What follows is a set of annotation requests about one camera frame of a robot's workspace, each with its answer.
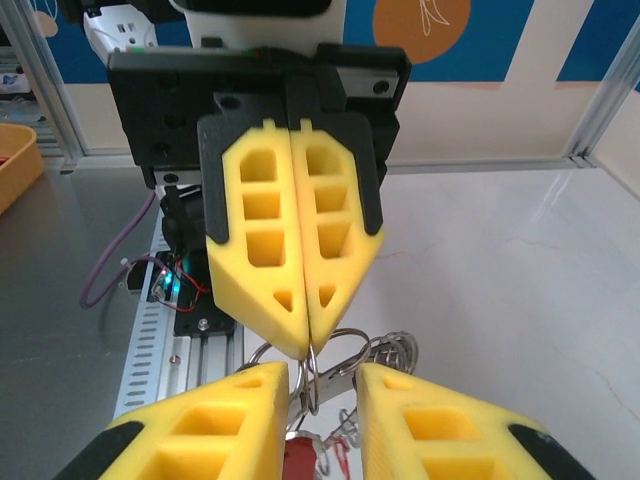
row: white floor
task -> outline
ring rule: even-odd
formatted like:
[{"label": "white floor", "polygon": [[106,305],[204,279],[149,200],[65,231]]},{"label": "white floor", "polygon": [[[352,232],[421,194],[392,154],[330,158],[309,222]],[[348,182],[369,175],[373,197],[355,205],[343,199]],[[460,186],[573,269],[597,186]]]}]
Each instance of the white floor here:
[{"label": "white floor", "polygon": [[[386,241],[342,326],[413,333],[416,375],[539,420],[597,478],[637,479],[640,204],[603,170],[396,175],[382,196]],[[321,367],[360,348],[337,342]],[[304,428],[329,433],[354,398]]]}]

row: yellow foam pad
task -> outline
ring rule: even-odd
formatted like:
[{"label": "yellow foam pad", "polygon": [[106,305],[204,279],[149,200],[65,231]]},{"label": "yellow foam pad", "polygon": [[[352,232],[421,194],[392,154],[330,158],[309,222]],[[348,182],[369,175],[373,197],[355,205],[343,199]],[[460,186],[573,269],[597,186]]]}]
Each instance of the yellow foam pad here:
[{"label": "yellow foam pad", "polygon": [[368,235],[353,153],[302,121],[291,151],[309,328],[320,352],[346,312],[384,238]]},{"label": "yellow foam pad", "polygon": [[252,367],[118,418],[144,428],[103,480],[280,480],[286,363]]},{"label": "yellow foam pad", "polygon": [[359,370],[366,480],[548,480],[507,429],[531,420],[377,364]]},{"label": "yellow foam pad", "polygon": [[291,358],[324,347],[379,250],[353,154],[309,121],[248,130],[222,157],[229,241],[207,238],[216,305]]}]

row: orange basket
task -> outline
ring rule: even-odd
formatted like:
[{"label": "orange basket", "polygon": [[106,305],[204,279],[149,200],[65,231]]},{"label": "orange basket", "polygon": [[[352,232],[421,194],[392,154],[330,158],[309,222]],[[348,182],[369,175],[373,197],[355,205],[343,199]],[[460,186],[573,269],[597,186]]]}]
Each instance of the orange basket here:
[{"label": "orange basket", "polygon": [[44,172],[36,132],[0,123],[0,214]]}]

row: stainless steel table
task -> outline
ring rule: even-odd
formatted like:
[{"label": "stainless steel table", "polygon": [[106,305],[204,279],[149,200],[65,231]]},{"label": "stainless steel table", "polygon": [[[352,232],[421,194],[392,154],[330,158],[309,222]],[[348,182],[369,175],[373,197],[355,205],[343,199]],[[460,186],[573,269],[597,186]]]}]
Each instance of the stainless steel table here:
[{"label": "stainless steel table", "polygon": [[[84,311],[78,296],[148,192],[137,168],[48,172],[0,215],[0,478],[53,477],[110,422],[138,298]],[[156,212],[103,280],[149,248]]]}]

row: metal table surface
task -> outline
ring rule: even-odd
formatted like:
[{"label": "metal table surface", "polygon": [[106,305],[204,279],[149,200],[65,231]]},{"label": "metal table surface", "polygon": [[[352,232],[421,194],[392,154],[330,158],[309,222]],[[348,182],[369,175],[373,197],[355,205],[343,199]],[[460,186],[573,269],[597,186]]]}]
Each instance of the metal table surface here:
[{"label": "metal table surface", "polygon": [[[85,311],[78,296],[148,192],[136,168],[47,172],[0,215],[0,478],[53,477],[111,421],[138,297],[115,289]],[[156,212],[103,281],[149,248]]]}]

